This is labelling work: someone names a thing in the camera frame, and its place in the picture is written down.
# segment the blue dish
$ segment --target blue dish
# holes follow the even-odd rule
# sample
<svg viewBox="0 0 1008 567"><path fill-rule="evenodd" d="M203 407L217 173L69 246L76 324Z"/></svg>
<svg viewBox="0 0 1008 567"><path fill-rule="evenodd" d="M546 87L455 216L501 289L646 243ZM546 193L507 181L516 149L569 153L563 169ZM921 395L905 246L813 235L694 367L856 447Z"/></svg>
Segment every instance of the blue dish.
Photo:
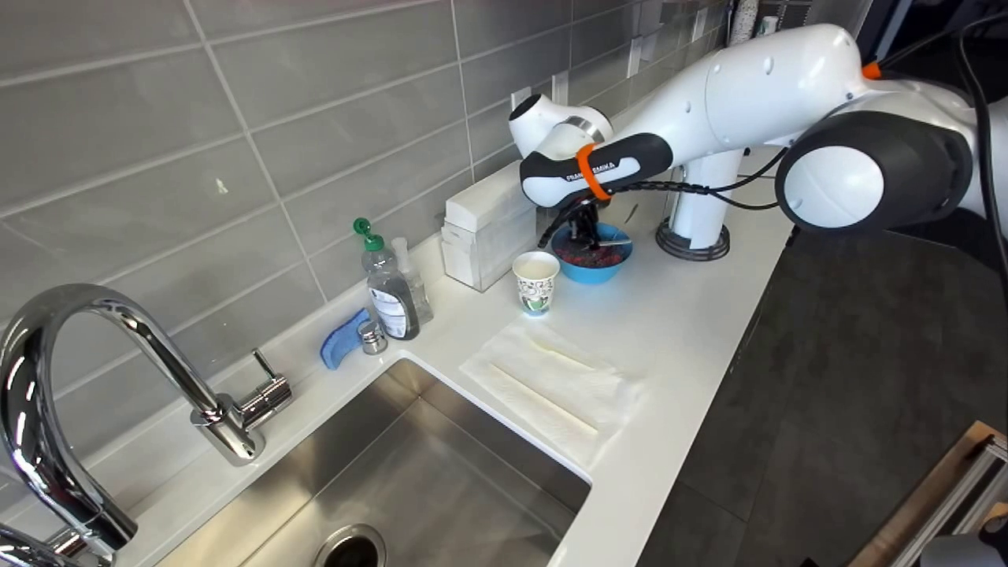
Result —
<svg viewBox="0 0 1008 567"><path fill-rule="evenodd" d="M612 227L612 223L598 223L598 241L603 241L603 250L598 250L598 259L585 259L585 253L580 257L569 257L563 253L563 243L566 241L569 227L559 227L559 235L548 241L548 250L561 259L561 274L566 281L578 281L578 285L606 285L612 281L624 265L627 259L633 257L633 243L624 232Z"/></svg>

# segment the gray tile wall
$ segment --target gray tile wall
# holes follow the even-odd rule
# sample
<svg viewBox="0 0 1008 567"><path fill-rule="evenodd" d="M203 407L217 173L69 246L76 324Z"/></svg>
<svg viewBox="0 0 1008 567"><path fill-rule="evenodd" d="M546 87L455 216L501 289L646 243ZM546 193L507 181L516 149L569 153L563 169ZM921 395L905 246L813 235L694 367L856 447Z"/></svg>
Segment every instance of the gray tile wall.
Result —
<svg viewBox="0 0 1008 567"><path fill-rule="evenodd" d="M0 0L0 324L96 281L214 375L361 281L356 216L416 243L515 160L509 93L566 73L621 110L713 47L698 11L724 0ZM633 38L654 47L627 80ZM172 400L88 316L54 391L79 455Z"/></svg>

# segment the sink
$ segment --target sink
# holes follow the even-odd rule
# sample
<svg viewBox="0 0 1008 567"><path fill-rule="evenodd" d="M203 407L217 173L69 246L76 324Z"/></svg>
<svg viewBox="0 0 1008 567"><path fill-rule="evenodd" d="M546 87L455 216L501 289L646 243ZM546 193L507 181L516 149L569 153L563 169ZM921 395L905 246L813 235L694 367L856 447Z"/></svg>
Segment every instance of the sink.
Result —
<svg viewBox="0 0 1008 567"><path fill-rule="evenodd" d="M163 565L548 565L588 485L403 359Z"/></svg>

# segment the white countertop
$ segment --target white countertop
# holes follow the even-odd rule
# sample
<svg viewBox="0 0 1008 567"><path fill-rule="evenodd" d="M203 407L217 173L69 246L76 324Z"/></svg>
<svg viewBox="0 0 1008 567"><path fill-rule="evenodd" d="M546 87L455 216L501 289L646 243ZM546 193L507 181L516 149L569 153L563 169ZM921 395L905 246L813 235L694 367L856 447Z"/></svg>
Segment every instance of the white countertop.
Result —
<svg viewBox="0 0 1008 567"><path fill-rule="evenodd" d="M753 190L741 190L738 199L767 201L771 196L770 187L763 181ZM487 295L447 281L437 265L437 243L427 241L419 250L419 265L427 281L434 322L416 341L394 343L383 355L353 352L337 373L326 373L315 349L326 332L361 302L361 288L356 288L312 322L268 343L266 359L285 375L293 373L296 400L266 426L268 450L253 468L226 468L189 430L182 407L170 407L91 460L88 468L97 481L141 526L122 550L121 565L152 565L179 545L299 439L353 400L380 369L406 355L591 485L552 561L553 567L630 567L753 320L791 220L781 211L730 211L730 257L713 265L690 265L667 259L653 241L658 218L667 216L666 196L621 196L619 201L621 211L630 201L641 206L630 223L624 223L637 243L633 259L603 288L580 288L561 277L553 310L546 320L521 316L509 277L499 281ZM515 407L486 398L473 384L473 375L460 369L460 363L509 324L537 324L637 379L641 403L606 447L588 457L569 457L548 432L515 419ZM226 391L235 391L257 383L257 373L246 363L221 383ZM27 534L50 534L54 526L31 506L0 520Z"/></svg>

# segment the paper cup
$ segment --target paper cup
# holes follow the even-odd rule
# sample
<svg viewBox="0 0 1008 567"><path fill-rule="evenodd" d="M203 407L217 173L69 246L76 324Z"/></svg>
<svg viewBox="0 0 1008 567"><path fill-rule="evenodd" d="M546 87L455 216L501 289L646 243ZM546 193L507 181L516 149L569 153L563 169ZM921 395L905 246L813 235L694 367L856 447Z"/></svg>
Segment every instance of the paper cup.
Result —
<svg viewBox="0 0 1008 567"><path fill-rule="evenodd" d="M561 261L552 253L523 253L509 265L516 281L516 302L525 316L546 316L553 302L553 285L561 274Z"/></svg>

